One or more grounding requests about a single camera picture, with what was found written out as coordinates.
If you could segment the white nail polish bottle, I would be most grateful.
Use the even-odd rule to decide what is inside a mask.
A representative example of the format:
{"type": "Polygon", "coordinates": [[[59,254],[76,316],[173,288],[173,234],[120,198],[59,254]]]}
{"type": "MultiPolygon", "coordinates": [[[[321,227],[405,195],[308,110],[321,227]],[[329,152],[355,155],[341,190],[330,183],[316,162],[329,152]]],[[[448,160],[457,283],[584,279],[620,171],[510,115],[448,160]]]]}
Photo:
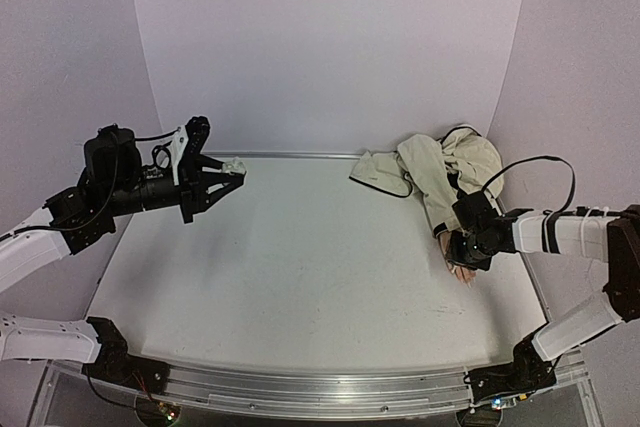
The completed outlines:
{"type": "Polygon", "coordinates": [[[246,166],[241,159],[235,157],[233,159],[225,161],[222,164],[221,171],[229,175],[244,176],[246,174],[246,166]]]}

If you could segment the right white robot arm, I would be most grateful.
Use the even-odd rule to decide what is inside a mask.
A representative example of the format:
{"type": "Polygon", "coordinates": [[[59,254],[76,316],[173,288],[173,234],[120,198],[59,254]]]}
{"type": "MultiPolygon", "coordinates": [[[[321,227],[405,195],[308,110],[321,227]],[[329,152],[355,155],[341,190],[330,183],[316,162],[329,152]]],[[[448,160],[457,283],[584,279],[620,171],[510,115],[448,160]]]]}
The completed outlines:
{"type": "Polygon", "coordinates": [[[528,336],[514,349],[514,363],[550,365],[572,348],[621,323],[639,319],[639,207],[623,211],[580,207],[542,212],[498,212],[480,192],[453,205],[459,229],[451,234],[445,259],[487,271],[494,256],[546,253],[592,259],[608,266],[608,280],[562,317],[528,336]]]}

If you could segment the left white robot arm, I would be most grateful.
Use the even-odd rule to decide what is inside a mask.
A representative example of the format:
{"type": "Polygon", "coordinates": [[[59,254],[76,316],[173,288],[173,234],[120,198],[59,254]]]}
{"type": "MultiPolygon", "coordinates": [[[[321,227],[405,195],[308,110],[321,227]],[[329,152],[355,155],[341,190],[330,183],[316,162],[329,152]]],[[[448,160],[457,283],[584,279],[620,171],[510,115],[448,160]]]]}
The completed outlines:
{"type": "MultiPolygon", "coordinates": [[[[116,231],[118,217],[178,207],[184,223],[243,186],[239,159],[203,154],[210,133],[206,117],[195,116],[174,131],[153,137],[146,165],[133,130],[110,125],[84,145],[78,183],[50,197],[1,237],[1,288],[7,290],[40,268],[76,255],[116,231]]],[[[106,320],[57,323],[1,317],[4,360],[66,360],[94,364],[116,384],[131,380],[133,358],[106,320]]]]}

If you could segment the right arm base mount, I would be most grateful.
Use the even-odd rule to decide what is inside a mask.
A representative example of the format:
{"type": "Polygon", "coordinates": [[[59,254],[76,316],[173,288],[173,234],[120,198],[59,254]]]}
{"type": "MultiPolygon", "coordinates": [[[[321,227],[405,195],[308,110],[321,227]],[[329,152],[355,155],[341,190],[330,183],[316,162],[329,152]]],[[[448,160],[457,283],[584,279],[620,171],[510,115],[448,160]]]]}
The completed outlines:
{"type": "Polygon", "coordinates": [[[536,331],[528,334],[514,346],[510,362],[474,368],[464,376],[474,404],[533,394],[556,383],[559,357],[543,360],[533,345],[535,334],[536,331]]]}

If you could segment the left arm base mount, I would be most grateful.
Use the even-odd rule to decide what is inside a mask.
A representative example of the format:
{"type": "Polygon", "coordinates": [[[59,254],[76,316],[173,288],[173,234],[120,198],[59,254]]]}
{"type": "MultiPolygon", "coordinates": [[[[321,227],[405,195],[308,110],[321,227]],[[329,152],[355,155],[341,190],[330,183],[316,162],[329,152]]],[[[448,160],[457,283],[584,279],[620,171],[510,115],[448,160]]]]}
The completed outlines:
{"type": "Polygon", "coordinates": [[[82,366],[83,374],[148,394],[164,392],[170,373],[167,362],[131,354],[126,339],[111,320],[88,317],[86,321],[97,334],[99,350],[93,362],[82,366]]]}

